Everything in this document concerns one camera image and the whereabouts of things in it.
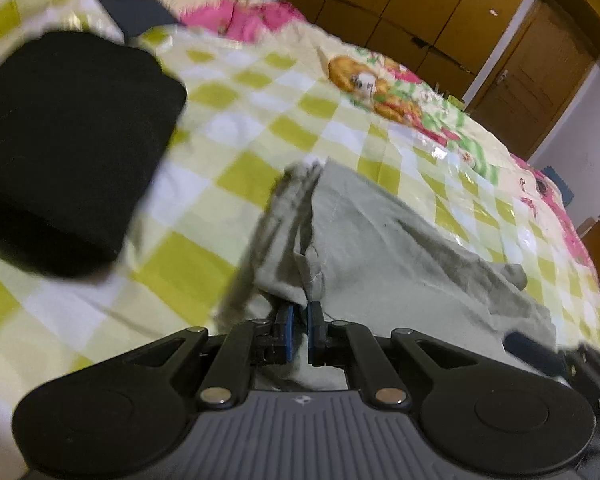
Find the white wall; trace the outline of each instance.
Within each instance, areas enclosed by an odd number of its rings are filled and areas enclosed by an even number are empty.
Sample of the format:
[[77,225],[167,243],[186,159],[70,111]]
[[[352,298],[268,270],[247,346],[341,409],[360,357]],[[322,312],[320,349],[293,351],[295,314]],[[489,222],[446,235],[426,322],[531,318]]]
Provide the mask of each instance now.
[[600,60],[586,85],[529,160],[540,170],[552,166],[574,192],[567,213],[575,226],[600,215]]
[[518,7],[518,10],[513,15],[513,18],[509,22],[509,25],[507,25],[504,34],[500,38],[500,41],[491,52],[489,59],[487,59],[484,66],[480,69],[480,72],[478,72],[477,76],[475,77],[474,82],[471,83],[471,86],[469,86],[469,88],[465,92],[464,97],[462,98],[462,100],[465,103],[469,104],[469,102],[471,102],[471,99],[473,99],[474,96],[477,94],[478,90],[482,86],[482,83],[484,83],[484,80],[487,79],[487,77],[491,73],[491,70],[493,70],[493,67],[500,59],[500,56],[502,56],[505,49],[509,46],[509,43],[520,28],[522,21],[525,19],[526,14],[529,12],[531,6],[535,2],[536,0],[522,0],[522,3]]

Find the white logo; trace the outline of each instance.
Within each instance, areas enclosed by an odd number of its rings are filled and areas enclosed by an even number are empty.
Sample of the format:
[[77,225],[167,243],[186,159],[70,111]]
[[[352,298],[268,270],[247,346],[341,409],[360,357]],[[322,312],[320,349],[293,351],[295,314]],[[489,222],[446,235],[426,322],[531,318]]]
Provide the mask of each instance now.
[[313,399],[309,396],[306,395],[301,395],[298,397],[294,397],[294,401],[297,402],[298,404],[304,406],[305,404],[308,404],[309,402],[311,402]]

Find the gray cloth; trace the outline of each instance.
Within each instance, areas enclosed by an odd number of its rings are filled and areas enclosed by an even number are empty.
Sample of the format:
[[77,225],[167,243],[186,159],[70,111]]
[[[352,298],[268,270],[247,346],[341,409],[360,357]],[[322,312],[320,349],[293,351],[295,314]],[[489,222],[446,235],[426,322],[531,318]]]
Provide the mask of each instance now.
[[[478,354],[520,365],[502,347],[519,330],[553,347],[548,310],[521,292],[517,264],[489,264],[375,183],[328,161],[289,168],[219,311],[221,329],[266,317],[283,298],[320,301],[325,318],[367,325],[375,335],[409,327]],[[306,364],[274,373],[309,388],[345,388],[334,368]]]

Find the silver rivet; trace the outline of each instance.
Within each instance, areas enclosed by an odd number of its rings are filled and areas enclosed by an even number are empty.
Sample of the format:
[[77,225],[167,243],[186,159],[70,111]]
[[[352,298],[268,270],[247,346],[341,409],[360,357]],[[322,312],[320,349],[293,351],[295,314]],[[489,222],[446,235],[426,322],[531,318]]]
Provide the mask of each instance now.
[[407,399],[407,394],[400,388],[382,388],[376,391],[376,399],[383,404],[401,404]]
[[224,404],[231,399],[231,391],[226,388],[206,388],[200,393],[200,400],[207,404]]

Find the black garment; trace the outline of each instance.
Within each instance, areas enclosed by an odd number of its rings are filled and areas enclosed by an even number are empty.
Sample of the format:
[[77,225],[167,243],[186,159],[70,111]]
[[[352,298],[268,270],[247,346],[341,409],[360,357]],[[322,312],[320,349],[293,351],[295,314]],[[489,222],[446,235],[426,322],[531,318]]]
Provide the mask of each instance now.
[[63,276],[114,261],[185,100],[143,50],[24,44],[0,66],[0,252]]
[[99,0],[125,35],[125,41],[158,25],[178,20],[158,0]]

